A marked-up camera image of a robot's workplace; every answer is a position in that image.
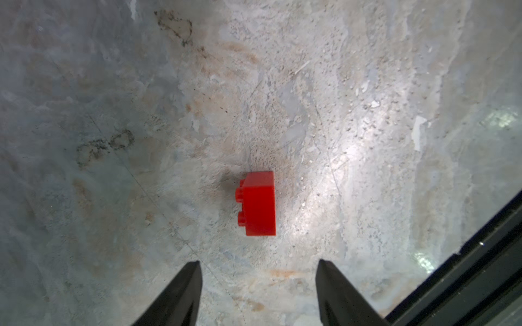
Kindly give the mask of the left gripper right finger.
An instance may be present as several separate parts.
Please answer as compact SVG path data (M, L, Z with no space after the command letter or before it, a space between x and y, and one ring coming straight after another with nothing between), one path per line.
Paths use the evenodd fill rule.
M315 275L322 325L388 325L331 262L321 259Z

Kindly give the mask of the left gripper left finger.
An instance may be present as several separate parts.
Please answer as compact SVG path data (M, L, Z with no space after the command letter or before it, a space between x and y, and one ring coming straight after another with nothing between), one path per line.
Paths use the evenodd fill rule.
M196 325L202 288L200 262L188 262L133 326Z

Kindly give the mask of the red brick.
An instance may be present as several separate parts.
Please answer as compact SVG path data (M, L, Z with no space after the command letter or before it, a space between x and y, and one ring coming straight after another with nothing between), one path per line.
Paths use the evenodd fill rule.
M273 171L250 172L240 180L235 200L241 204L239 227L247 236L276 235L275 178Z

